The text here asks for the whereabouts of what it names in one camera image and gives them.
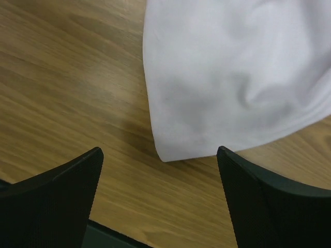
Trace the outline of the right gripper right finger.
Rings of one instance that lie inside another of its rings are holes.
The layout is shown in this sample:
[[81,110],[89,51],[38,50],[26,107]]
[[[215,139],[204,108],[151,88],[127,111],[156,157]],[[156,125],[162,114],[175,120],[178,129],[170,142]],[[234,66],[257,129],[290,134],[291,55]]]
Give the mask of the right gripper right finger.
[[330,190],[217,151],[238,247],[330,247]]

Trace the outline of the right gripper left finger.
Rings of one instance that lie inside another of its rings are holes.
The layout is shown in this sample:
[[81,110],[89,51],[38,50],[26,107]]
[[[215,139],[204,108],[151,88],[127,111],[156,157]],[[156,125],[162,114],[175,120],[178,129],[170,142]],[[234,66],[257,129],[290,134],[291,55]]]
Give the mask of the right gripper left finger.
[[81,247],[103,158],[95,147],[1,187],[1,247]]

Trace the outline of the white t shirt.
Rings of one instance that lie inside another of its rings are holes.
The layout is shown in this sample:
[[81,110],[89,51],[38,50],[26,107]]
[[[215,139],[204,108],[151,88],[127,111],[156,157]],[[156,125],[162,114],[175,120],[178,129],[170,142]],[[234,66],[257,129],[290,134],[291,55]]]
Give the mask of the white t shirt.
[[330,1],[147,1],[143,66],[162,161],[273,142],[330,115]]

